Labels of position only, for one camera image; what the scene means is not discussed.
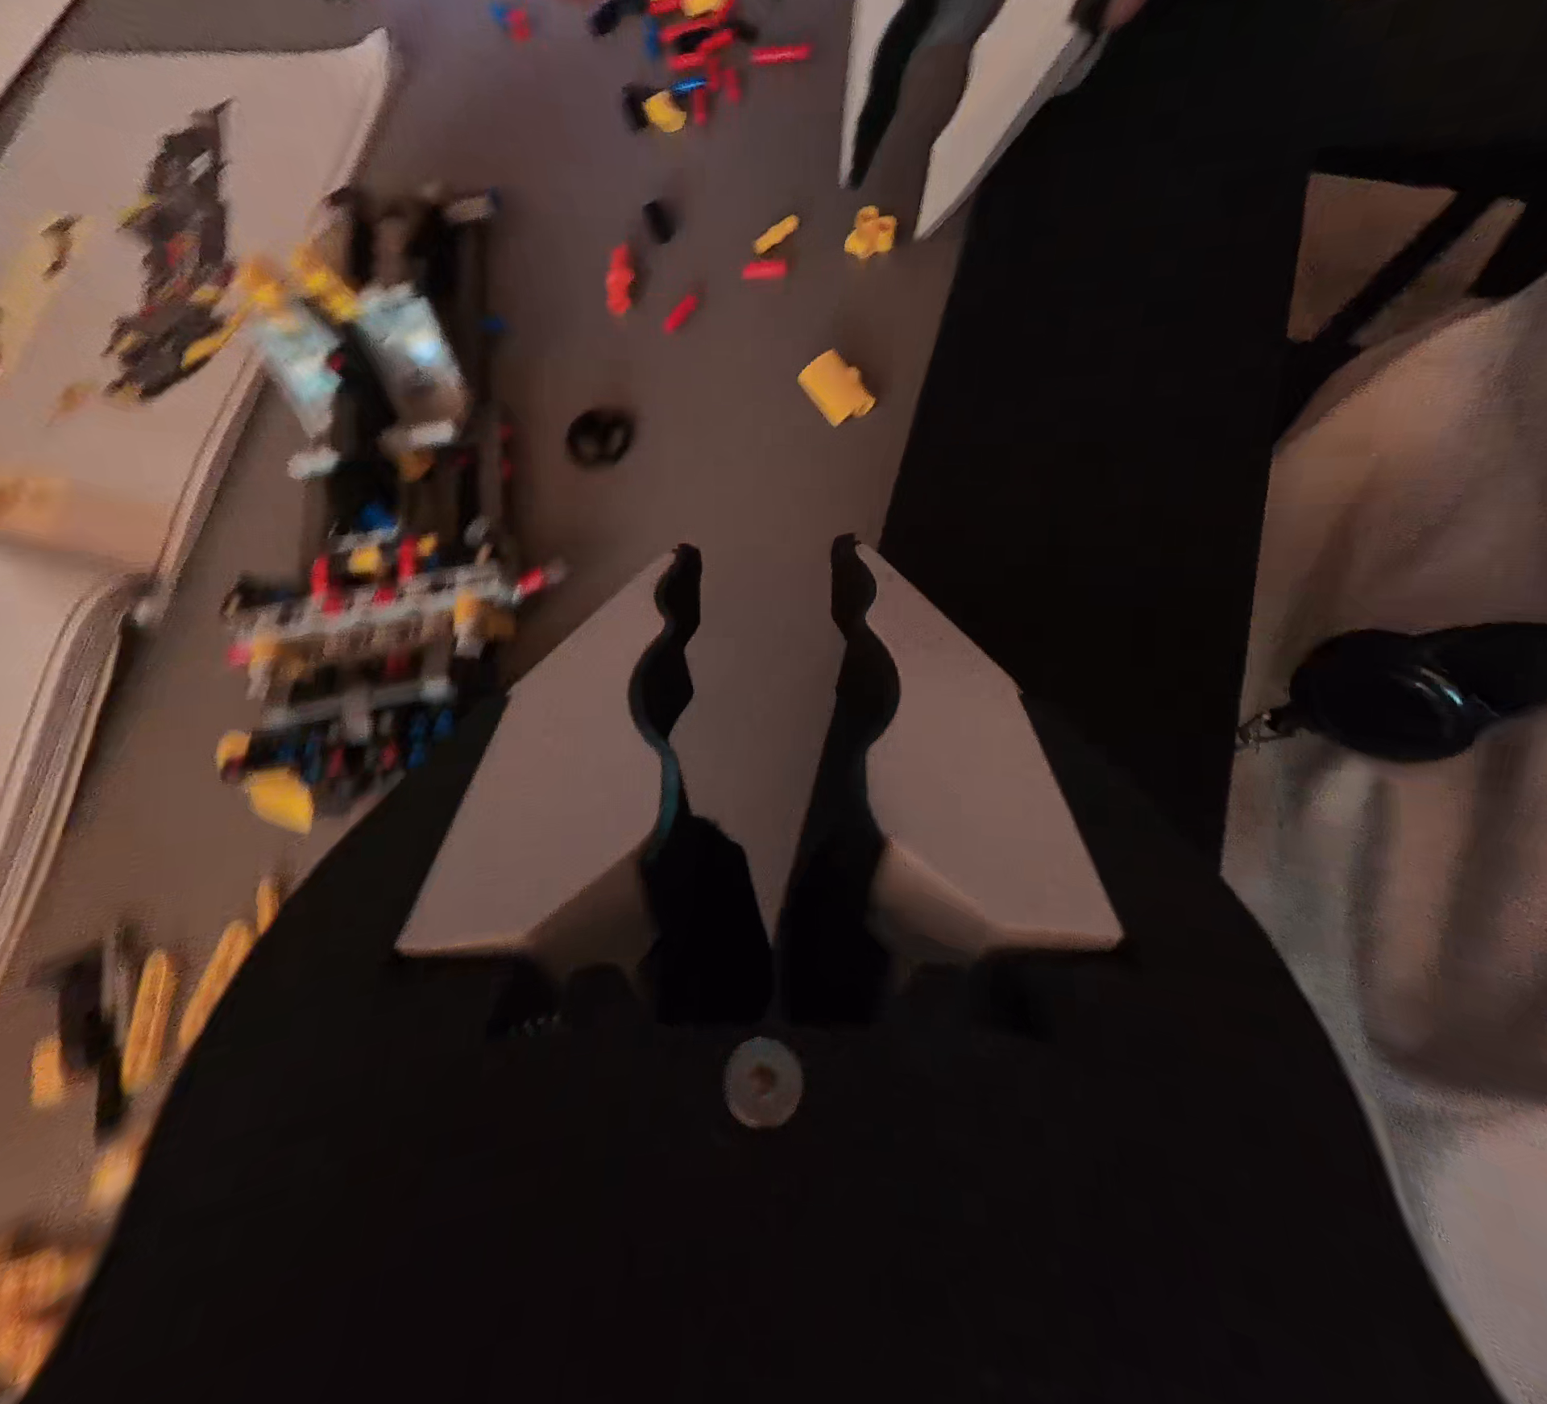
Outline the pile of yellow black lego pieces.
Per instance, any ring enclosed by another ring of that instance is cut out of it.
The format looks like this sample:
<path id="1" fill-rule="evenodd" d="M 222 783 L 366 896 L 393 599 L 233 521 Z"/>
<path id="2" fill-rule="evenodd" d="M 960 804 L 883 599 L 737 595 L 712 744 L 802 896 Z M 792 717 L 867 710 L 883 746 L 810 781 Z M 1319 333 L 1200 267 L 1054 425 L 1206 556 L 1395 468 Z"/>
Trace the pile of yellow black lego pieces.
<path id="1" fill-rule="evenodd" d="M 21 1207 L 3 1208 L 2 1394 L 23 1401 L 84 1297 L 146 1157 L 170 1082 L 291 891 L 260 877 L 193 967 L 130 924 L 44 964 L 31 988 L 47 1026 L 26 1071 L 28 1124 L 62 1119 Z"/>

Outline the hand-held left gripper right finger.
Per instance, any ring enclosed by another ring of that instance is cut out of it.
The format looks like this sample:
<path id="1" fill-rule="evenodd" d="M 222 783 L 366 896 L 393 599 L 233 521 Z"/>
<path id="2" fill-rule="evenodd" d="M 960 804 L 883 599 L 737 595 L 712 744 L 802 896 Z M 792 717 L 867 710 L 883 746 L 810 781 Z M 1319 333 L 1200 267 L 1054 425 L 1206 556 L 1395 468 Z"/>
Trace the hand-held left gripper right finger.
<path id="1" fill-rule="evenodd" d="M 855 535 L 831 550 L 842 650 L 783 907 L 805 950 L 1088 953 L 1116 909 L 1015 679 Z"/>

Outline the lego instruction booklet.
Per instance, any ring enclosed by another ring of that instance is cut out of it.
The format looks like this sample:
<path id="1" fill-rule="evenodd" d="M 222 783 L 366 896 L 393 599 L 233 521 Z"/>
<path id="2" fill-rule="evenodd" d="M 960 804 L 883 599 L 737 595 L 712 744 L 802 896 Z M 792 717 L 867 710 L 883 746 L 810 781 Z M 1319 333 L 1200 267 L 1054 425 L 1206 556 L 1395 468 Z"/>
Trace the lego instruction booklet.
<path id="1" fill-rule="evenodd" d="M 241 265 L 312 236 L 393 73 L 382 26 L 301 52 L 63 53 L 3 149 L 5 964 L 126 624 L 165 611 L 256 398 Z"/>

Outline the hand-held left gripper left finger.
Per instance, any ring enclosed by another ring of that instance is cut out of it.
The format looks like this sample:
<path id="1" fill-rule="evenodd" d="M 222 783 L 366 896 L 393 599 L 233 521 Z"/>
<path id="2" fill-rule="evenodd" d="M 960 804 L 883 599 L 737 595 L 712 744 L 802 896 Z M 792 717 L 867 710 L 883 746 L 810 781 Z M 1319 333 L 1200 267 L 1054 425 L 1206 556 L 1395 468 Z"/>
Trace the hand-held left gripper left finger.
<path id="1" fill-rule="evenodd" d="M 702 553 L 676 547 L 514 686 L 400 954 L 647 956 L 645 867 L 686 804 L 671 739 L 702 582 Z"/>

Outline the black lego steering wheel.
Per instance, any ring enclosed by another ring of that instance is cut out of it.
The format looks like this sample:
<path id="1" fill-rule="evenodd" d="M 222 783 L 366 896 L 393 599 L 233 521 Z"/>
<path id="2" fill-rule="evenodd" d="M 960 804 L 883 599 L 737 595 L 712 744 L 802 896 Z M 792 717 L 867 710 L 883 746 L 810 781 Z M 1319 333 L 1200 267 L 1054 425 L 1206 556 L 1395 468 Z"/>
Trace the black lego steering wheel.
<path id="1" fill-rule="evenodd" d="M 636 438 L 636 417 L 621 408 L 590 408 L 566 429 L 564 447 L 574 466 L 603 469 L 618 466 Z"/>

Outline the black glossy clip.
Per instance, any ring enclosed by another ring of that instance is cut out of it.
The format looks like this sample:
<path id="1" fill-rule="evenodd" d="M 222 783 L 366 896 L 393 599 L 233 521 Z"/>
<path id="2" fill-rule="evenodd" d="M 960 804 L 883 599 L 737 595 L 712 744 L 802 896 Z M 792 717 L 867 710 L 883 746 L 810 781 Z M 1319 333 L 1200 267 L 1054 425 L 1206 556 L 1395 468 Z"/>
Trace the black glossy clip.
<path id="1" fill-rule="evenodd" d="M 1242 725 L 1237 751 L 1319 736 L 1374 760 L 1439 762 L 1544 705 L 1542 623 L 1360 629 L 1318 644 L 1287 696 Z"/>

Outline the person's light clothing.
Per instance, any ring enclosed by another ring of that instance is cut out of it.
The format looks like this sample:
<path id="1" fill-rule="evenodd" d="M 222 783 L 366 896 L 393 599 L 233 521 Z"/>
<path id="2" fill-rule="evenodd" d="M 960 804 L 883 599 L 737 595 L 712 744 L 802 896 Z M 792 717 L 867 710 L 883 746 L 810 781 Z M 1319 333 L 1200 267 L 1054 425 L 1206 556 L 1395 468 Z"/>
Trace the person's light clothing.
<path id="1" fill-rule="evenodd" d="M 1256 569 L 1243 717 L 1344 633 L 1544 624 L 1544 282 L 1340 375 L 1276 455 Z M 1436 762 L 1243 754 L 1224 877 L 1334 1039 L 1471 1351 L 1544 1401 L 1544 710 Z"/>

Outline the lego car chassis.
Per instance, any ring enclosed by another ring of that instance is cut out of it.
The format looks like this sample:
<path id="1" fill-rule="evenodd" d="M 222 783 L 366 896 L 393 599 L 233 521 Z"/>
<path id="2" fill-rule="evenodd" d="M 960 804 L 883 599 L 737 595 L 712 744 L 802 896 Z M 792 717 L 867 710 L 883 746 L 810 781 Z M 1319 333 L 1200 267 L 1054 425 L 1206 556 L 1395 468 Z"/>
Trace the lego car chassis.
<path id="1" fill-rule="evenodd" d="M 519 611 L 564 569 L 516 535 L 514 421 L 495 387 L 497 189 L 330 197 L 285 265 L 252 260 L 241 307 L 304 438 L 299 566 L 227 594 L 252 723 L 215 768 L 304 835 L 422 765 L 498 683 Z"/>

